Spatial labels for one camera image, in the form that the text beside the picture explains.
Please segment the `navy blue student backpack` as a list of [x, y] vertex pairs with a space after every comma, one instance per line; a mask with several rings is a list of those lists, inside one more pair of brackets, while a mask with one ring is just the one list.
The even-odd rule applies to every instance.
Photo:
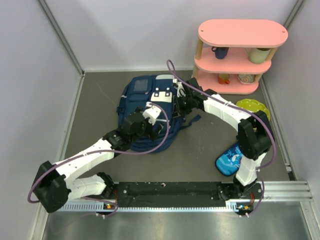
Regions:
[[169, 120], [169, 132], [164, 143], [152, 153], [160, 153], [167, 150], [176, 139], [178, 132], [190, 127], [201, 119], [198, 114], [188, 124], [183, 116], [174, 113], [173, 97], [178, 95], [178, 89], [174, 86], [172, 74], [141, 75], [134, 77], [124, 88], [117, 107], [118, 125], [136, 108], [146, 107], [147, 102], [153, 102], [161, 106]]

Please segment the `blue dinosaur pencil case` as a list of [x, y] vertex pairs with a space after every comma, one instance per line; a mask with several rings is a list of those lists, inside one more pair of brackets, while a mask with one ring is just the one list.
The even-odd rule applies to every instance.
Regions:
[[230, 177], [239, 170], [242, 157], [239, 144], [235, 143], [216, 159], [215, 167], [222, 175]]

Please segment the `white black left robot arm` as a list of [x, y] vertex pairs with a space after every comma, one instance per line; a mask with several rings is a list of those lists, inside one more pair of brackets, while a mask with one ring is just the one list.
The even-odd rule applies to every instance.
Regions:
[[47, 213], [54, 213], [75, 199], [88, 196], [109, 198], [113, 194], [114, 183], [107, 174], [97, 173], [86, 178], [81, 178], [81, 175], [118, 155], [131, 154], [130, 147], [142, 137], [155, 139], [163, 128], [156, 125], [160, 115], [168, 125], [165, 110], [148, 102], [145, 109], [137, 108], [118, 128], [106, 133], [87, 149], [65, 160], [42, 163], [29, 193], [36, 196], [35, 202], [40, 203]]

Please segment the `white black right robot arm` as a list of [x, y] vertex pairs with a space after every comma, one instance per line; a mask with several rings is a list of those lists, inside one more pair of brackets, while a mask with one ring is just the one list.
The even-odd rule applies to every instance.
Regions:
[[175, 78], [173, 85], [177, 89], [175, 101], [179, 114], [187, 115], [193, 109], [199, 109], [236, 130], [242, 158], [233, 178], [232, 190], [237, 197], [245, 198], [256, 184], [263, 159], [275, 145], [267, 114], [262, 110], [252, 112], [240, 108], [211, 89], [203, 91], [194, 77], [188, 81]]

